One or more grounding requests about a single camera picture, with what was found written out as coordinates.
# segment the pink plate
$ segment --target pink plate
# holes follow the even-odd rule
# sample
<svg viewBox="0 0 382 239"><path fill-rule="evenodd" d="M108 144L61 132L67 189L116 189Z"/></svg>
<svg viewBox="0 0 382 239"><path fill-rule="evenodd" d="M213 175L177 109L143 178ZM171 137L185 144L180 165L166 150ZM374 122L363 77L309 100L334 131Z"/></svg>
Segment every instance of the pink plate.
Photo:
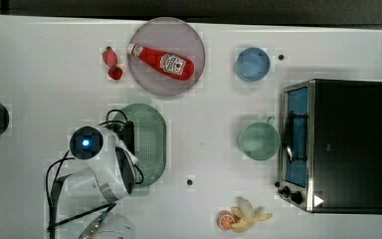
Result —
<svg viewBox="0 0 382 239"><path fill-rule="evenodd" d="M203 73L205 52L197 32L187 23L176 18L155 18L141 26L131 43L152 49L171 52L188 58L194 63L194 74L188 81L171 79L136 57L128 55L129 68L135 80L149 92L163 97L181 94L197 83Z"/></svg>

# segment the toaster oven door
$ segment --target toaster oven door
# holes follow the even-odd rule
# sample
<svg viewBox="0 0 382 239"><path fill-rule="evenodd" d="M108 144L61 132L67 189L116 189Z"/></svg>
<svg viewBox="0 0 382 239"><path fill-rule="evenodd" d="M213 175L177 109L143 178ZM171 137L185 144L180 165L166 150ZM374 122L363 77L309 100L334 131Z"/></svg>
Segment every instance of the toaster oven door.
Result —
<svg viewBox="0 0 382 239"><path fill-rule="evenodd" d="M287 92L285 101L282 180L306 188L308 88Z"/></svg>

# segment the blue bowl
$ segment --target blue bowl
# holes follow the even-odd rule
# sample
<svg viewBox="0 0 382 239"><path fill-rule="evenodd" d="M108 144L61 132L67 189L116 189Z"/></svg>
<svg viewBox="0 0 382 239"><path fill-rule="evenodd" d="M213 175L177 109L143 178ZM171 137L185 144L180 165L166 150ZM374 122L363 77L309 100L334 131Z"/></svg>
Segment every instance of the blue bowl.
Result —
<svg viewBox="0 0 382 239"><path fill-rule="evenodd" d="M265 77L269 72L269 68L269 56L260 48L244 50L235 64L237 75L247 82L255 82Z"/></svg>

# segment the blue light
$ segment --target blue light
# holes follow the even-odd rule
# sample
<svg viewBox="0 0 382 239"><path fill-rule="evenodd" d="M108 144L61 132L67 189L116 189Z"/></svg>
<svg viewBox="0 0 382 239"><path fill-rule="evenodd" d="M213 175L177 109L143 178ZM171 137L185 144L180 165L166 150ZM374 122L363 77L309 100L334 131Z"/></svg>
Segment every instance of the blue light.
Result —
<svg viewBox="0 0 382 239"><path fill-rule="evenodd" d="M89 146L90 141L88 139L83 140L83 146Z"/></svg>

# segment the green plate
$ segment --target green plate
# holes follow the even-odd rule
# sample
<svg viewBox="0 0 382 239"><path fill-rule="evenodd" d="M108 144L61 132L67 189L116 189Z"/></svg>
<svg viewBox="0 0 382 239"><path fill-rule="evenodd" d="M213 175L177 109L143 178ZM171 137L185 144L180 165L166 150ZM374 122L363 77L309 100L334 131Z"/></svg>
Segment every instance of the green plate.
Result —
<svg viewBox="0 0 382 239"><path fill-rule="evenodd" d="M148 187L161 177L166 167L165 120L160 112L146 104L132 104L122 111L134 123L135 156L144 174L143 183L135 187ZM113 119L123 120L123 116L118 113Z"/></svg>

